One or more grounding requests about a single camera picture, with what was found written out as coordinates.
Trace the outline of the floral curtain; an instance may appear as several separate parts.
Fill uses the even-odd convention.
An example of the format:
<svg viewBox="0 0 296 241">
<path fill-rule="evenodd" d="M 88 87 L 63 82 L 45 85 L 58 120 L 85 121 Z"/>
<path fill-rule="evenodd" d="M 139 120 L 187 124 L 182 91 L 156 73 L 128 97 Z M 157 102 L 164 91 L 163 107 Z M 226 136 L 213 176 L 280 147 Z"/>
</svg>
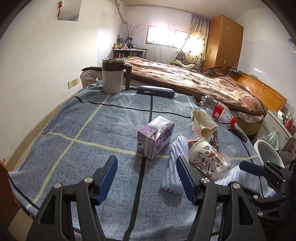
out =
<svg viewBox="0 0 296 241">
<path fill-rule="evenodd" d="M 205 61 L 210 20 L 204 16 L 192 14 L 188 27 L 188 36 L 182 48 L 186 61 L 199 69 Z"/>
</svg>

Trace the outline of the cluttered shelf desk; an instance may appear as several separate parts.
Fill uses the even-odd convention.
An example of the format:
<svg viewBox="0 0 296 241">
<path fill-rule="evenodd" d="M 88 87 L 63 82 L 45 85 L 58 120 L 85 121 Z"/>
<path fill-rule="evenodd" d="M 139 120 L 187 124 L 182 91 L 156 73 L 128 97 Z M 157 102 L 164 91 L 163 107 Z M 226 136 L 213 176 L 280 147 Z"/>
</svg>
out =
<svg viewBox="0 0 296 241">
<path fill-rule="evenodd" d="M 139 58 L 146 59 L 146 55 L 147 55 L 146 49 L 131 48 L 131 49 L 113 49 L 112 50 L 113 58 L 129 59 L 132 57 L 139 57 Z"/>
</svg>

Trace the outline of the white foam fruit net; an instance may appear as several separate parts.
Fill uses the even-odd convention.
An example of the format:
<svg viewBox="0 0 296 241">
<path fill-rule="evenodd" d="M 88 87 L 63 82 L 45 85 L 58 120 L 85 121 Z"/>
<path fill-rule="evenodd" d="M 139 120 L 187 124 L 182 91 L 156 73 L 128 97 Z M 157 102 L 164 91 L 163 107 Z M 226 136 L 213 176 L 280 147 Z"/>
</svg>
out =
<svg viewBox="0 0 296 241">
<path fill-rule="evenodd" d="M 185 136 L 178 136 L 170 143 L 168 165 L 165 171 L 161 188 L 173 194 L 183 194 L 184 188 L 177 170 L 177 160 L 179 156 L 188 158 L 188 139 Z"/>
</svg>

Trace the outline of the green plastic bag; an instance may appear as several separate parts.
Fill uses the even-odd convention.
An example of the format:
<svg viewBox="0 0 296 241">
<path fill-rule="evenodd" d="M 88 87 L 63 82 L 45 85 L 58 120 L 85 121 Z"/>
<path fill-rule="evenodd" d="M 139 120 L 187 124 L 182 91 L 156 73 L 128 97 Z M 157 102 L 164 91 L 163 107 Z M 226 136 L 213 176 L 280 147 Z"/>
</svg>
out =
<svg viewBox="0 0 296 241">
<path fill-rule="evenodd" d="M 280 134 L 278 133 L 278 131 L 272 132 L 266 137 L 262 136 L 261 139 L 270 144 L 276 151 L 280 150 Z"/>
</svg>

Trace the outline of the brown white thermos mug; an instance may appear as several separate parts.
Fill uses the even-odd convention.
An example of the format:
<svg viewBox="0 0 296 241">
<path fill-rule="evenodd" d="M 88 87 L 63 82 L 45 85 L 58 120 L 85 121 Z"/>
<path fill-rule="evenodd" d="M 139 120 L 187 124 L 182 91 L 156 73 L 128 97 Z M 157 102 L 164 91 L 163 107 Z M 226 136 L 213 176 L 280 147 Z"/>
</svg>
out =
<svg viewBox="0 0 296 241">
<path fill-rule="evenodd" d="M 102 60 L 103 91 L 107 94 L 121 92 L 125 72 L 125 89 L 130 88 L 132 66 L 127 65 L 124 59 L 108 58 Z"/>
</svg>

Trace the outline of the teddy bear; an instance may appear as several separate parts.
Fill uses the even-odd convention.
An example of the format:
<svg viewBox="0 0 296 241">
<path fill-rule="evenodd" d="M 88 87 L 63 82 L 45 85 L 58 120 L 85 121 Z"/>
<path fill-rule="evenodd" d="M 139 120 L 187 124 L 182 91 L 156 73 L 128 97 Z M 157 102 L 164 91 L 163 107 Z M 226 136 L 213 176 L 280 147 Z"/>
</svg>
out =
<svg viewBox="0 0 296 241">
<path fill-rule="evenodd" d="M 185 62 L 186 54 L 183 51 L 180 51 L 176 56 L 176 62 L 179 66 L 189 68 L 190 64 Z"/>
</svg>

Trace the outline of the white trash bin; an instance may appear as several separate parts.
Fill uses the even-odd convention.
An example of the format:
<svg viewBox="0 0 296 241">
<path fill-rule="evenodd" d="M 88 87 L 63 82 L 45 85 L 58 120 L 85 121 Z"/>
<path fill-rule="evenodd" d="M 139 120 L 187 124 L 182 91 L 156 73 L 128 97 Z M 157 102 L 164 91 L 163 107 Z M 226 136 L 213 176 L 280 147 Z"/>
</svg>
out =
<svg viewBox="0 0 296 241">
<path fill-rule="evenodd" d="M 285 167 L 277 151 L 266 141 L 257 140 L 254 144 L 260 161 L 266 164 L 268 161 L 281 167 Z"/>
</svg>

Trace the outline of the wooden headboard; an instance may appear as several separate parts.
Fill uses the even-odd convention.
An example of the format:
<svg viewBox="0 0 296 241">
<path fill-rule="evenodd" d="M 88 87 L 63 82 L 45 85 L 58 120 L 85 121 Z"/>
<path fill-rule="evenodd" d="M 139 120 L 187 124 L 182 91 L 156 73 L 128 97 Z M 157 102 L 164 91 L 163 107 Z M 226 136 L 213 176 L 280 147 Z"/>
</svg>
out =
<svg viewBox="0 0 296 241">
<path fill-rule="evenodd" d="M 287 99 L 268 84 L 246 73 L 237 74 L 232 72 L 230 77 L 250 90 L 255 97 L 265 104 L 268 110 L 276 112 L 283 110 Z"/>
</svg>

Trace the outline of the patterned paper cup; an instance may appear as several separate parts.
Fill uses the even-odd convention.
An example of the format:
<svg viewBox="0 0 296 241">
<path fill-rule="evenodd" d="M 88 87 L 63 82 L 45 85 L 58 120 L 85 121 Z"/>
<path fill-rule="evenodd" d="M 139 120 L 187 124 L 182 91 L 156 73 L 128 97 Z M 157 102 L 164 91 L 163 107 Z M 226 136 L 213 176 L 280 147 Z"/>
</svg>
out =
<svg viewBox="0 0 296 241">
<path fill-rule="evenodd" d="M 190 163 L 206 177 L 216 181 L 229 168 L 227 158 L 219 154 L 206 140 L 200 140 L 189 149 Z"/>
</svg>

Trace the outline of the red jar on nightstand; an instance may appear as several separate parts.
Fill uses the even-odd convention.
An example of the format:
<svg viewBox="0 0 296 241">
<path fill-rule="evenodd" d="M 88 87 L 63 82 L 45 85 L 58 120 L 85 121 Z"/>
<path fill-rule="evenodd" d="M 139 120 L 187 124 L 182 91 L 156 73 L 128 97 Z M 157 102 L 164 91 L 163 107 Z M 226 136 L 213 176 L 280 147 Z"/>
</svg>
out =
<svg viewBox="0 0 296 241">
<path fill-rule="evenodd" d="M 285 122 L 285 128 L 290 132 L 291 128 L 293 125 L 293 120 L 292 118 L 288 118 Z"/>
</svg>

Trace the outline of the red hanging ornament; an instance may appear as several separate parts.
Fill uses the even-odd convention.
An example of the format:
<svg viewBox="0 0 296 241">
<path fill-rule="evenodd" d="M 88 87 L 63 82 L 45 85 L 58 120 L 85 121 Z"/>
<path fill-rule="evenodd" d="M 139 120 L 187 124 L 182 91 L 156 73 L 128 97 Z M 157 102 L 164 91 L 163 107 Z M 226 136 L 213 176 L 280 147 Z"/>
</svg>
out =
<svg viewBox="0 0 296 241">
<path fill-rule="evenodd" d="M 58 19 L 60 16 L 60 11 L 61 11 L 62 6 L 63 6 L 63 1 L 59 1 L 57 4 L 56 19 Z"/>
</svg>

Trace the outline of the white nightstand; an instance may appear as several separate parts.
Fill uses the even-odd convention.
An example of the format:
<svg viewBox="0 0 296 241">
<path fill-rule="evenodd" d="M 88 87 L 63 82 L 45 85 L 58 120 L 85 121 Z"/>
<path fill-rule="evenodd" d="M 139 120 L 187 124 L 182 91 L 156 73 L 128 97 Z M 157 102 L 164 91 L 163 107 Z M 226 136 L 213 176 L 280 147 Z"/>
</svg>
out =
<svg viewBox="0 0 296 241">
<path fill-rule="evenodd" d="M 255 137 L 251 141 L 254 144 L 262 136 L 267 136 L 272 132 L 277 131 L 279 134 L 278 142 L 279 148 L 285 152 L 292 152 L 295 147 L 295 137 L 285 128 L 284 124 L 276 117 L 274 112 L 268 110 L 264 121 L 256 133 Z"/>
</svg>

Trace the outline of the small clear plastic cup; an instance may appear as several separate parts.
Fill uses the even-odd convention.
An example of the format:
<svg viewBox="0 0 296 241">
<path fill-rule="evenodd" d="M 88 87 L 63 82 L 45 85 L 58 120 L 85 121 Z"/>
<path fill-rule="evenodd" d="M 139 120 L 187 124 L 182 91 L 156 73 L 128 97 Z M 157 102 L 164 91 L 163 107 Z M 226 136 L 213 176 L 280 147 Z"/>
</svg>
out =
<svg viewBox="0 0 296 241">
<path fill-rule="evenodd" d="M 220 155 L 226 162 L 230 162 L 237 154 L 237 150 L 233 145 L 228 145 L 225 149 L 222 150 Z"/>
</svg>

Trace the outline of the dark blue glasses case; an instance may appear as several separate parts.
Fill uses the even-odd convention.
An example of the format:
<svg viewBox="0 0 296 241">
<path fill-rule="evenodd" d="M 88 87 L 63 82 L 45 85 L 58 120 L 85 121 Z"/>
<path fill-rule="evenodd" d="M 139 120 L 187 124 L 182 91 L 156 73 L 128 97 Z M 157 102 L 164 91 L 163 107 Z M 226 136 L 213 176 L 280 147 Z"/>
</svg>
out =
<svg viewBox="0 0 296 241">
<path fill-rule="evenodd" d="M 175 91 L 170 88 L 141 85 L 137 87 L 138 94 L 155 95 L 165 98 L 173 98 Z"/>
</svg>

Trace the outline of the wooden wardrobe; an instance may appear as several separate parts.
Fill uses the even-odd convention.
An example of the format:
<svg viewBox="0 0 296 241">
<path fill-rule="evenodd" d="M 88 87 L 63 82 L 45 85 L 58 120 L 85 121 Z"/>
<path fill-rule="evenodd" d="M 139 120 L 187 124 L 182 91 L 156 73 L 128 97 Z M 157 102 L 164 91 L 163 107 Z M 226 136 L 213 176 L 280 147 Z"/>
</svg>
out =
<svg viewBox="0 0 296 241">
<path fill-rule="evenodd" d="M 211 20 L 201 72 L 220 67 L 223 74 L 228 74 L 231 67 L 238 65 L 242 40 L 243 27 L 240 24 L 223 15 Z"/>
</svg>

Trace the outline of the brown snack wrapper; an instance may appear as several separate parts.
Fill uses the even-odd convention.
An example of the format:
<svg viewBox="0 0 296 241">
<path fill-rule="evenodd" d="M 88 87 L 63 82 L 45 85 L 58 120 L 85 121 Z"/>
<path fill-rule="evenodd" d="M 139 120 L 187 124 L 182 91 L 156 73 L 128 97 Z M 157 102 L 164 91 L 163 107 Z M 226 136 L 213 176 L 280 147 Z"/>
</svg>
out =
<svg viewBox="0 0 296 241">
<path fill-rule="evenodd" d="M 233 132 L 237 137 L 239 137 L 243 142 L 247 142 L 248 141 L 248 137 L 246 136 L 246 134 L 242 131 L 240 131 L 238 128 L 236 128 L 235 126 L 231 126 L 229 125 L 227 127 L 227 130 Z"/>
<path fill-rule="evenodd" d="M 215 131 L 213 135 L 210 137 L 210 145 L 216 150 L 219 150 L 218 145 L 218 131 Z"/>
</svg>

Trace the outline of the beige paper bag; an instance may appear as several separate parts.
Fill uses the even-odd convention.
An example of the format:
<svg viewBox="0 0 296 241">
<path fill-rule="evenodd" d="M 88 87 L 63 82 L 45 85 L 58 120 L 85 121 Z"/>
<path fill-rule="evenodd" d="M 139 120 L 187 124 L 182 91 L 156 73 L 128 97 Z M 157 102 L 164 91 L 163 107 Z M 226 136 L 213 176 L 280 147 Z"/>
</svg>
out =
<svg viewBox="0 0 296 241">
<path fill-rule="evenodd" d="M 210 138 L 217 131 L 217 125 L 203 109 L 193 110 L 191 112 L 191 120 L 194 128 L 197 128 L 201 136 L 205 139 Z"/>
</svg>

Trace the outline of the purple milk carton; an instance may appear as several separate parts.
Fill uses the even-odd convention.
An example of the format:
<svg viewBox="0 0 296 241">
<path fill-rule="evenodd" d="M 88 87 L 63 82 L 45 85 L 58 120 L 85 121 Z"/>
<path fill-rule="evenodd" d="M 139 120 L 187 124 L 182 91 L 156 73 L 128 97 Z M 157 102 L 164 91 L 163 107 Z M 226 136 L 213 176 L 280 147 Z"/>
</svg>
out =
<svg viewBox="0 0 296 241">
<path fill-rule="evenodd" d="M 152 160 L 171 141 L 175 123 L 157 116 L 137 131 L 137 152 Z"/>
</svg>

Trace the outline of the clear plastic cola bottle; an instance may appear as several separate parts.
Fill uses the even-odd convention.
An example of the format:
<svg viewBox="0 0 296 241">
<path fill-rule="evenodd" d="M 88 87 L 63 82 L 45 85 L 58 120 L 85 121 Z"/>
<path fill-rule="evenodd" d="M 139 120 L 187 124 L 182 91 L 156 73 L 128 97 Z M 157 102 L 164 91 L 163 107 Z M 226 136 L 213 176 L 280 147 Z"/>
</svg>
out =
<svg viewBox="0 0 296 241">
<path fill-rule="evenodd" d="M 236 124 L 236 118 L 230 113 L 229 108 L 214 97 L 208 94 L 202 96 L 200 105 L 202 108 L 210 111 L 211 116 L 216 120 L 231 126 Z"/>
</svg>

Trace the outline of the blue grid tablecloth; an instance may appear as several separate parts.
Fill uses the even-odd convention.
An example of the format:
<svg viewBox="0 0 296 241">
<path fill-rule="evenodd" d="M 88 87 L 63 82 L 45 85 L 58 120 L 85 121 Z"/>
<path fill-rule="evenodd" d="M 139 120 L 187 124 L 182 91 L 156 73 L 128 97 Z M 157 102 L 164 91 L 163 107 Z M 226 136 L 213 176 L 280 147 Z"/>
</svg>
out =
<svg viewBox="0 0 296 241">
<path fill-rule="evenodd" d="M 197 209 L 185 194 L 161 188 L 170 148 L 152 160 L 137 152 L 137 132 L 157 116 L 172 121 L 171 136 L 186 135 L 191 97 L 167 99 L 134 90 L 107 95 L 100 85 L 71 97 L 35 140 L 20 168 L 9 173 L 12 192 L 36 215 L 56 183 L 71 185 L 94 174 L 114 155 L 118 169 L 97 213 L 112 240 L 185 240 Z"/>
</svg>

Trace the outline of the bed with brown blanket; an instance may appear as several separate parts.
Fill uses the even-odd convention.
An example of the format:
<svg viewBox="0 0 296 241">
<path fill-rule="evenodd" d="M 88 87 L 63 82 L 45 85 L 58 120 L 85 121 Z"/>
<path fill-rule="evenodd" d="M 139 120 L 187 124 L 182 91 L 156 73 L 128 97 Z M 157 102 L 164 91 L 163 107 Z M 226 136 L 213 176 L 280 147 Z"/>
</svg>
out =
<svg viewBox="0 0 296 241">
<path fill-rule="evenodd" d="M 210 95 L 230 110 L 253 116 L 265 116 L 267 107 L 242 84 L 224 75 L 220 67 L 205 73 L 133 57 L 125 61 L 132 67 L 131 79 L 140 83 L 171 88 L 200 99 Z"/>
</svg>

